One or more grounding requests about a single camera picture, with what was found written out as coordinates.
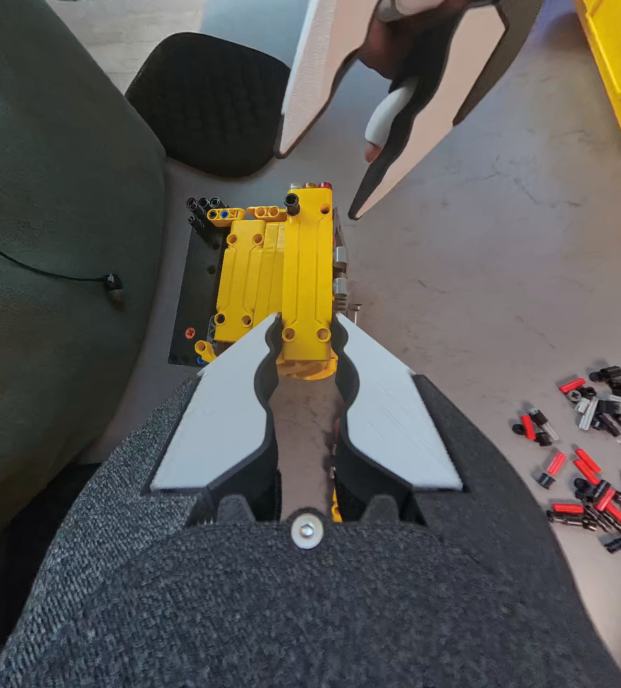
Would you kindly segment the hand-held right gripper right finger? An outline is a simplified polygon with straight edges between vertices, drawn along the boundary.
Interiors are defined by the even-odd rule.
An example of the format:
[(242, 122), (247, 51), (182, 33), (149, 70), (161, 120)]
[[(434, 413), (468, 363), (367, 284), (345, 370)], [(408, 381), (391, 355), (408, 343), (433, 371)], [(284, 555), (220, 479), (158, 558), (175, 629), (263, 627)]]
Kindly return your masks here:
[(359, 520), (381, 495), (402, 514), (419, 494), (462, 493), (417, 374), (343, 314), (333, 318), (333, 347), (344, 404), (334, 455), (341, 517)]

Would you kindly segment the pile of small lego pins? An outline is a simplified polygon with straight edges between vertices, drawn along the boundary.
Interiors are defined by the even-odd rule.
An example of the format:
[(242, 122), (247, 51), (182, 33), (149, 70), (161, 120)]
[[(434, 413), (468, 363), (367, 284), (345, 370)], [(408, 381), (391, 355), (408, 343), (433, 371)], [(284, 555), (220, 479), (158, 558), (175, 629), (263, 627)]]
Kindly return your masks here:
[[(558, 386), (572, 408), (578, 431), (595, 431), (611, 437), (621, 447), (621, 367), (594, 369), (588, 377), (577, 377)], [(511, 425), (515, 435), (551, 449), (550, 460), (535, 481), (543, 489), (556, 485), (564, 467), (577, 472), (572, 502), (551, 503), (546, 511), (550, 524), (604, 535), (601, 543), (611, 555), (621, 553), (621, 477), (608, 479), (604, 469), (582, 446), (562, 442), (554, 424), (537, 407), (527, 407)]]

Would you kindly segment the yellow lego vehicle model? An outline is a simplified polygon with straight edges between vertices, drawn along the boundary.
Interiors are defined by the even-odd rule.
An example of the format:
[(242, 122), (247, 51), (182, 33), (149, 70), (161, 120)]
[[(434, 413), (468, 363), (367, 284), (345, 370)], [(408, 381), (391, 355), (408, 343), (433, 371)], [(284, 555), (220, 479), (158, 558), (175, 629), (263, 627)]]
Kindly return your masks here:
[[(173, 366), (203, 368), (254, 326), (281, 313), (286, 206), (186, 201), (191, 236), (168, 351)], [(349, 301), (348, 249), (333, 205), (333, 314), (357, 319)]]

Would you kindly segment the person's left hand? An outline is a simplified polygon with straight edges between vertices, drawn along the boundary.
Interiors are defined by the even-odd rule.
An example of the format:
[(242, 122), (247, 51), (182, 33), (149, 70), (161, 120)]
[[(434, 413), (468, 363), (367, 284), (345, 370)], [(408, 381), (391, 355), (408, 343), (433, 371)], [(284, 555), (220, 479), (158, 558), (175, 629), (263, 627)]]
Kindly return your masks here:
[(390, 20), (378, 13), (358, 52), (359, 60), (392, 82), (388, 96), (366, 128), (365, 159), (373, 163), (388, 144), (397, 123), (400, 143), (411, 139), (414, 124), (401, 123), (401, 112), (416, 117), (442, 86), (455, 31), (470, 1), (387, 1)]

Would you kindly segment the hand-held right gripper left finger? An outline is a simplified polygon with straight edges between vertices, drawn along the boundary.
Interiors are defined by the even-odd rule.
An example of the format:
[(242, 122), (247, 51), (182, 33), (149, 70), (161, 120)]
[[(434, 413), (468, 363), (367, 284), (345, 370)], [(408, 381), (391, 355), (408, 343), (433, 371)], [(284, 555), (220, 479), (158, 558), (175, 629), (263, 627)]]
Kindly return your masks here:
[(269, 401), (279, 383), (281, 314), (274, 312), (198, 374), (151, 474), (151, 494), (200, 497), (194, 515), (216, 520), (239, 495), (257, 521), (281, 517), (281, 473)]

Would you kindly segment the black wired earphone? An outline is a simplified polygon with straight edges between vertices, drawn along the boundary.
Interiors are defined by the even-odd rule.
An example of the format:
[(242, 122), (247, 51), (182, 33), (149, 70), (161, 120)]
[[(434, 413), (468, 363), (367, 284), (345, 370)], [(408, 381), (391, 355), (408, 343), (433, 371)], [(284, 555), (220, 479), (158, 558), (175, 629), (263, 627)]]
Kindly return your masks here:
[(116, 309), (122, 310), (125, 307), (125, 293), (123, 281), (120, 275), (116, 272), (110, 272), (100, 275), (98, 277), (78, 277), (57, 272), (46, 271), (41, 268), (28, 265), (0, 249), (0, 257), (6, 262), (22, 269), (31, 274), (36, 274), (40, 277), (45, 277), (50, 280), (65, 281), (79, 284), (98, 284), (101, 285), (109, 302)]

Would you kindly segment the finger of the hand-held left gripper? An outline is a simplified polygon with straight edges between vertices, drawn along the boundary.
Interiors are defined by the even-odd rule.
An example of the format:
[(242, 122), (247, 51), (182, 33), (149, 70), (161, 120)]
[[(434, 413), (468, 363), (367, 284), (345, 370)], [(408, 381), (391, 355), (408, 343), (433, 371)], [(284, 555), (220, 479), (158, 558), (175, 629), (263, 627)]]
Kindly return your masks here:
[(375, 110), (366, 138), (385, 138), (348, 212), (361, 218), (384, 198), (452, 130), (453, 121), (487, 66), (507, 25), (495, 4), (473, 4), (414, 46), (424, 54), (417, 76), (408, 76)]
[(274, 146), (289, 156), (328, 107), (365, 43), (379, 1), (309, 1), (290, 69)]

